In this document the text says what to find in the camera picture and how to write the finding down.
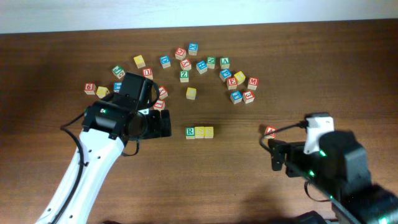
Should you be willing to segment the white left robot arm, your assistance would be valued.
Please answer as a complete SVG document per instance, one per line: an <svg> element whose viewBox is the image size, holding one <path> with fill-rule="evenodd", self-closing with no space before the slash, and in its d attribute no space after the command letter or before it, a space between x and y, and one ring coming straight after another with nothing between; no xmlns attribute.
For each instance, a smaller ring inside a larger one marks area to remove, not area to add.
<svg viewBox="0 0 398 224"><path fill-rule="evenodd" d="M37 223L86 223L111 167L127 155L127 143L172 135L169 111L154 109L159 99L159 86L153 80L128 72L118 92L80 114L80 135L67 132L76 153Z"/></svg>

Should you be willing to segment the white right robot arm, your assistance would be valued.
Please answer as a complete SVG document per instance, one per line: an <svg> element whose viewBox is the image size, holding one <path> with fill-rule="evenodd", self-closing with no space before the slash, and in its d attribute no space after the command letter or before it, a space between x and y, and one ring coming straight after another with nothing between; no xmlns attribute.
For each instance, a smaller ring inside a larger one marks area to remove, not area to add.
<svg viewBox="0 0 398 224"><path fill-rule="evenodd" d="M348 223L397 223L397 196L372 182L366 150L354 133L332 131L318 145L318 152L305 154L303 142L270 139L272 169L286 166L289 177L306 179Z"/></svg>

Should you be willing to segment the green R block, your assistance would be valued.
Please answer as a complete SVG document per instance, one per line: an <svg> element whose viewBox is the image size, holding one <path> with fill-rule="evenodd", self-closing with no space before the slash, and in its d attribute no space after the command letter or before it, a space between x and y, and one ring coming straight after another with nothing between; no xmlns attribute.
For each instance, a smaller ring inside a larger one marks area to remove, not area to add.
<svg viewBox="0 0 398 224"><path fill-rule="evenodd" d="M195 139L195 128L194 127L185 128L185 138L186 139Z"/></svg>

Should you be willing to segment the yellow S block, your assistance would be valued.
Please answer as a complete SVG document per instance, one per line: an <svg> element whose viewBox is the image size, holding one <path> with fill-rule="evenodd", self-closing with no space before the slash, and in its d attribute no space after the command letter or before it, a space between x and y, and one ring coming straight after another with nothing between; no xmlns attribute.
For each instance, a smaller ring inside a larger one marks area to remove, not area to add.
<svg viewBox="0 0 398 224"><path fill-rule="evenodd" d="M212 139L214 138L214 127L212 126L206 126L204 128L205 133L204 133L204 137L205 139Z"/></svg>
<svg viewBox="0 0 398 224"><path fill-rule="evenodd" d="M205 127L204 126L196 126L195 127L195 138L203 139L205 137Z"/></svg>

